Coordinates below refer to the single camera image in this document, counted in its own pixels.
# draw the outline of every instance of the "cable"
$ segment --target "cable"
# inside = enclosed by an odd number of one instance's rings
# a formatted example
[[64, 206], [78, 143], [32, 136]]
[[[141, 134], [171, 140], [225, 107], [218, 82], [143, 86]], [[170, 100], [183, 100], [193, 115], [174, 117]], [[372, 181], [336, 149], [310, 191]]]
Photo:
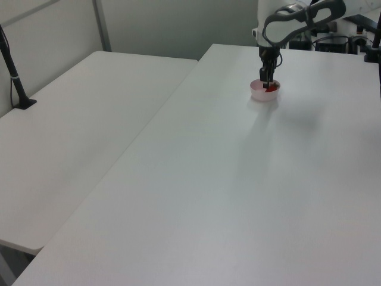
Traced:
[[6, 34], [4, 33], [4, 30], [1, 28], [1, 34], [3, 35], [4, 39], [5, 39], [5, 43], [7, 44], [7, 47], [8, 47], [8, 50], [11, 51], [11, 48], [10, 48], [10, 43], [8, 42], [8, 39], [7, 39], [7, 36]]
[[11, 78], [11, 106], [12, 106], [12, 108], [14, 108], [13, 98], [12, 98], [12, 86], [13, 86], [13, 84], [12, 84], [12, 78]]
[[[276, 48], [276, 46], [274, 45], [274, 43], [272, 41], [270, 41], [268, 39], [268, 37], [266, 36], [266, 29], [263, 29], [262, 31], [262, 37], [273, 47], [273, 48]], [[276, 67], [280, 67], [282, 64], [283, 64], [283, 56], [282, 56], [282, 53], [280, 52], [280, 49], [279, 49], [279, 56], [280, 56], [280, 64], [278, 64]]]
[[283, 64], [283, 56], [280, 52], [279, 52], [279, 55], [280, 55], [280, 64], [278, 64], [276, 67], [280, 67]]
[[349, 40], [349, 37], [347, 37], [347, 36], [329, 36], [329, 37], [323, 37], [323, 38], [317, 39], [316, 41], [312, 42], [312, 45], [314, 45], [314, 43], [319, 43], [321, 41], [336, 39], [336, 38], [345, 38], [345, 39]]
[[[7, 39], [7, 36], [6, 34], [4, 33], [4, 30], [1, 28], [1, 34], [3, 35], [4, 39], [5, 39], [5, 43], [7, 44], [7, 47], [8, 47], [8, 50], [9, 52], [11, 52], [11, 47], [10, 47], [10, 43], [8, 42], [8, 39]], [[13, 105], [13, 95], [12, 95], [12, 91], [13, 91], [13, 82], [12, 82], [12, 78], [11, 78], [11, 92], [10, 92], [10, 100], [11, 100], [11, 106], [12, 108], [14, 108], [14, 105]]]

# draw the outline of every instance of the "floor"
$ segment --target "floor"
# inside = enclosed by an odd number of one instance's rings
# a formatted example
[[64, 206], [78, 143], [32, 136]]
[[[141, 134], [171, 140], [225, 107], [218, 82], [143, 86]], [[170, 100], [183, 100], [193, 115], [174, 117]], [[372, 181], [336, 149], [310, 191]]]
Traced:
[[11, 286], [34, 256], [0, 246], [0, 286]]

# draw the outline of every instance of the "gray wall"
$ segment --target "gray wall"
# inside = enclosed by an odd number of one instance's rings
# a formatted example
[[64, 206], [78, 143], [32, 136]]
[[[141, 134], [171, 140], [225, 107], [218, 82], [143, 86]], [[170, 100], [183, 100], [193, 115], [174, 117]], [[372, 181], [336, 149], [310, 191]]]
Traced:
[[[28, 96], [102, 50], [92, 0], [60, 0], [4, 32]], [[10, 75], [0, 56], [0, 117], [11, 109], [9, 92]]]
[[114, 52], [199, 60], [212, 43], [255, 45], [258, 0], [98, 2]]

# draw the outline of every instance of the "white tabletop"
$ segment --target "white tabletop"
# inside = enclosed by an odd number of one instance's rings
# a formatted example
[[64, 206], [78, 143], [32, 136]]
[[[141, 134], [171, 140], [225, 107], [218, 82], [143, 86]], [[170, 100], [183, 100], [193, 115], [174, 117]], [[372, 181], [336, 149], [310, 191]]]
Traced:
[[260, 104], [214, 45], [15, 286], [381, 285], [378, 65], [282, 54]]
[[96, 52], [0, 119], [0, 244], [37, 253], [195, 67]]

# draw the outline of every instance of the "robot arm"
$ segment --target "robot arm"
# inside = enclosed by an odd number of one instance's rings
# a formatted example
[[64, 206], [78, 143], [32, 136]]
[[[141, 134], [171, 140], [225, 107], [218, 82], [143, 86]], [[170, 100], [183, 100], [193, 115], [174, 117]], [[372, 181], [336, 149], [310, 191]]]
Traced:
[[316, 26], [381, 7], [381, 0], [259, 0], [257, 42], [263, 68], [260, 70], [264, 88], [270, 87], [280, 47], [297, 34]]

